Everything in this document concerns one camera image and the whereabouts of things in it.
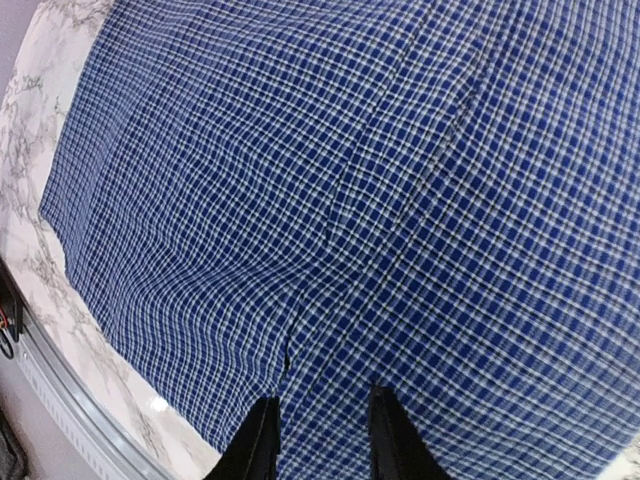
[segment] checkered cloth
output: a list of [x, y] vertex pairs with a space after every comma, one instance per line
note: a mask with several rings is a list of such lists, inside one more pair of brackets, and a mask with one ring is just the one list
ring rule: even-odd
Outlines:
[[640, 3], [120, 0], [42, 213], [216, 448], [369, 475], [392, 386], [456, 479], [591, 479], [640, 429]]

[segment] black object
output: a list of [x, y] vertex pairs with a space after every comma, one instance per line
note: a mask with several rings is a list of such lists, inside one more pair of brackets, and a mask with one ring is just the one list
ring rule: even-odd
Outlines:
[[[371, 390], [369, 434], [372, 480], [451, 480], [390, 388]], [[279, 453], [279, 400], [260, 398], [204, 480], [275, 480]]]
[[275, 480], [280, 453], [280, 402], [260, 398], [204, 480]]
[[13, 346], [7, 332], [15, 343], [22, 333], [23, 302], [9, 269], [0, 260], [0, 351], [8, 359], [14, 357]]
[[390, 388], [371, 390], [369, 434], [373, 480], [451, 480]]
[[0, 411], [0, 480], [23, 480], [28, 473], [27, 456]]

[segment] floor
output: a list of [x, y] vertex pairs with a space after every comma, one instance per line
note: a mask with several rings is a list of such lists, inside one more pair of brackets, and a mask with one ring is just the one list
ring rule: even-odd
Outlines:
[[[0, 0], [0, 97], [38, 0]], [[97, 480], [15, 362], [0, 356], [0, 408], [29, 457], [31, 480]]]
[[98, 480], [45, 410], [18, 365], [1, 356], [0, 408], [29, 457], [30, 480]]

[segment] marble surface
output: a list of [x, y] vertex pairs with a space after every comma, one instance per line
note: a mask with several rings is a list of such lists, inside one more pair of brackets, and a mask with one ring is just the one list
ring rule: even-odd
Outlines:
[[[98, 402], [176, 478], [200, 479], [218, 453], [105, 342], [38, 214], [78, 77], [112, 2], [46, 0], [36, 11], [0, 107], [0, 255]], [[640, 480], [640, 436], [599, 480]]]

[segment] plaid shirt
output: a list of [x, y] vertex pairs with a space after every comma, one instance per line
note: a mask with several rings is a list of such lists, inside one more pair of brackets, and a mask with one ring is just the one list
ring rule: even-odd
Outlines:
[[457, 479], [640, 429], [640, 3], [120, 0], [42, 213], [113, 346], [219, 450], [369, 475], [392, 386]]

